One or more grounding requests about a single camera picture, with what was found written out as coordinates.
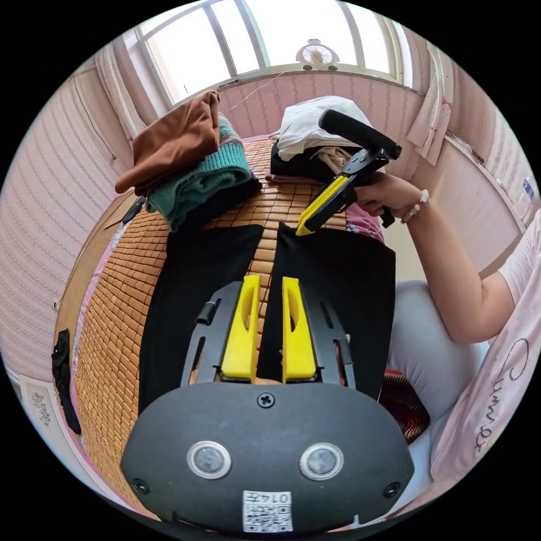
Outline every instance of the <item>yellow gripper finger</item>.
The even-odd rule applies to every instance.
[[[297,224],[297,231],[296,235],[298,237],[302,237],[304,235],[310,235],[314,231],[310,231],[305,223],[306,221],[313,216],[313,214],[325,203],[338,189],[342,187],[342,185],[348,180],[348,177],[340,175],[336,177],[336,179],[323,190],[322,193],[320,193],[319,196],[310,203],[304,209],[304,211],[300,215],[299,223]]]
[[[244,277],[221,364],[221,373],[228,379],[255,383],[260,284],[258,274]]]
[[[304,303],[296,278],[284,277],[283,302],[283,383],[291,380],[312,379],[316,374],[316,360]]]

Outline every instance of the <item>window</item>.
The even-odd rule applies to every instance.
[[[294,64],[309,39],[330,47],[343,64],[357,64],[353,39],[335,0],[246,0],[271,66]]]
[[[231,81],[299,70],[309,39],[337,54],[341,72],[402,83],[394,25],[338,0],[199,0],[136,32],[170,107]]]

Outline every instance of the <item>brown cloth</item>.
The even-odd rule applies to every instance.
[[[220,143],[219,103],[218,93],[207,90],[143,130],[134,140],[134,166],[116,183],[116,192],[134,187],[136,195],[147,196],[172,173],[195,169],[203,158],[216,152]]]

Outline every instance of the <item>black clothing item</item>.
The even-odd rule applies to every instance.
[[[270,174],[285,176],[302,176],[317,180],[322,184],[330,184],[335,177],[332,169],[322,162],[316,154],[325,147],[307,148],[302,154],[293,156],[289,161],[284,161],[278,155],[278,141],[272,146],[270,154]],[[340,147],[349,154],[355,154],[359,147]]]
[[[70,368],[69,368],[69,330],[64,329],[58,333],[55,348],[51,355],[52,376],[60,399],[60,405],[64,410],[68,427],[78,436],[81,435],[81,425],[77,419],[75,408],[69,395]]]
[[[336,311],[351,337],[357,390],[377,400],[391,341],[395,274],[394,251],[376,239],[336,229],[297,237],[280,224],[258,377],[282,380],[282,278],[298,278]]]
[[[141,338],[139,414],[180,386],[197,316],[216,291],[244,278],[262,234],[261,225],[169,234]]]
[[[244,203],[247,199],[259,193],[262,187],[261,182],[250,171],[250,179],[247,182],[220,190],[208,201],[189,212],[179,230],[199,229],[231,210],[235,205]]]

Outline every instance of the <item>window frame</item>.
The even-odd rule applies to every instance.
[[[210,25],[214,31],[214,34],[216,36],[216,40],[218,41],[218,45],[220,46],[221,53],[223,55],[225,64],[228,68],[229,75],[230,75],[229,78],[223,81],[217,81],[212,86],[199,90],[197,94],[199,94],[200,92],[203,92],[204,90],[210,90],[213,88],[223,88],[235,83],[249,81],[251,79],[263,78],[267,76],[277,76],[281,73],[295,73],[295,72],[303,71],[299,63],[282,64],[279,66],[270,65],[268,55],[267,55],[267,49],[263,41],[263,37],[261,36],[261,32],[259,30],[258,24],[250,8],[248,7],[245,0],[233,0],[235,5],[237,6],[237,9],[241,15],[242,20],[244,21],[246,30],[250,37],[250,41],[252,43],[252,47],[254,48],[255,56],[259,64],[259,69],[253,70],[251,72],[238,74],[235,69],[233,56],[231,55],[231,52],[229,51],[229,47],[227,45],[227,41],[225,40],[220,23],[218,22],[218,18],[216,17],[216,15],[214,14],[214,11],[211,8],[212,4],[218,3],[221,1],[222,0],[206,0],[205,2],[201,2],[191,8],[188,8],[182,11],[179,14],[171,16],[169,19],[160,23],[160,25],[158,25],[151,31],[147,32],[146,34],[142,32],[140,26],[136,26],[134,29],[135,35],[137,38],[138,48],[145,60],[145,64],[147,68],[151,72],[154,80],[156,81],[161,97],[164,100],[167,107],[169,108],[169,110],[174,109],[176,106],[180,105],[181,103],[184,103],[190,100],[196,94],[187,96],[181,99],[180,101],[175,101],[172,98],[168,90],[167,82],[164,80],[164,76],[166,75],[167,68],[164,65],[163,68],[160,69],[161,60],[156,58],[148,41],[158,32],[163,30],[165,27],[169,26],[175,21],[197,10],[203,10],[205,12],[210,22]],[[335,1],[337,1],[338,5],[340,6],[344,14],[344,17],[346,19],[346,22],[348,24],[349,31],[351,33],[352,40],[353,40],[355,56],[357,59],[356,65],[337,63],[336,66],[338,67],[338,71],[336,71],[335,73],[354,73],[354,74],[359,74],[359,75],[365,75],[368,77],[383,79],[383,80],[387,80],[387,81],[402,85],[403,84],[402,51],[400,48],[398,35],[393,25],[393,21],[387,19],[383,15],[379,15],[374,12],[376,20],[378,21],[379,26],[382,30],[385,45],[387,47],[387,56],[389,59],[390,73],[367,69],[365,66],[361,35],[359,33],[359,30],[357,28],[353,15],[345,2],[339,1],[339,0],[335,0]]]

